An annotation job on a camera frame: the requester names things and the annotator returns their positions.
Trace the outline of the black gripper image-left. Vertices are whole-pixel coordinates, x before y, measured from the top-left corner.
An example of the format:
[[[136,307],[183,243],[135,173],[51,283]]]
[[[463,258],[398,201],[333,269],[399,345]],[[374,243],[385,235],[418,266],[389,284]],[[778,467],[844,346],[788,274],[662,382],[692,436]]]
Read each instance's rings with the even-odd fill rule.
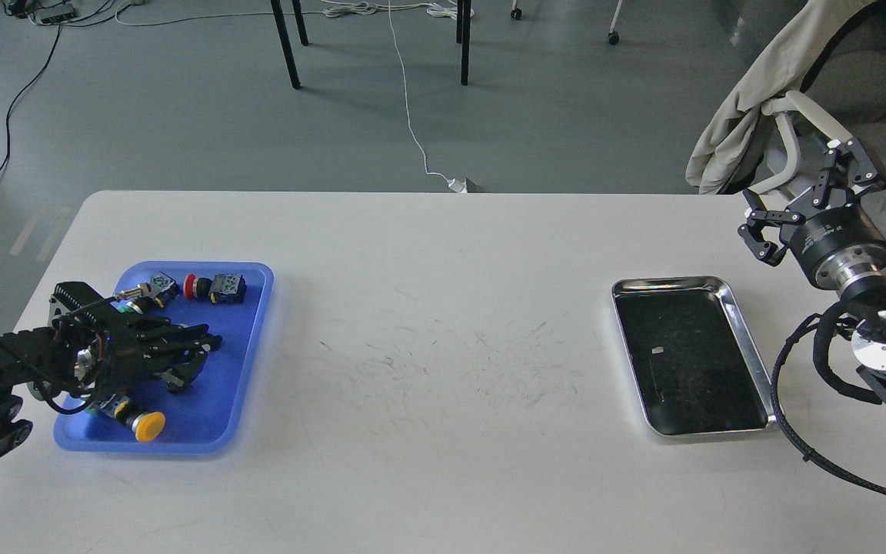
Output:
[[[78,362],[78,398],[105,399],[148,379],[162,381],[171,394],[186,392],[222,337],[208,324],[187,326],[157,319],[78,320],[78,337],[88,352]]]

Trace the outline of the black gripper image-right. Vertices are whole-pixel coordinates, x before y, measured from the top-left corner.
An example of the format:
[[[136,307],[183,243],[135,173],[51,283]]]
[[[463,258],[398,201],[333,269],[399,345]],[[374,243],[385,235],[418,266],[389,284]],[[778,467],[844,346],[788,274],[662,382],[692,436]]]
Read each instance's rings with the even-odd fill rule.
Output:
[[[872,158],[858,138],[829,143],[811,204],[818,213],[769,210],[759,194],[742,190],[748,217],[738,235],[759,261],[775,267],[785,257],[784,243],[767,241],[764,230],[797,225],[790,231],[790,250],[809,284],[843,291],[858,274],[886,267],[886,239],[861,207],[868,194],[885,192],[886,168]]]

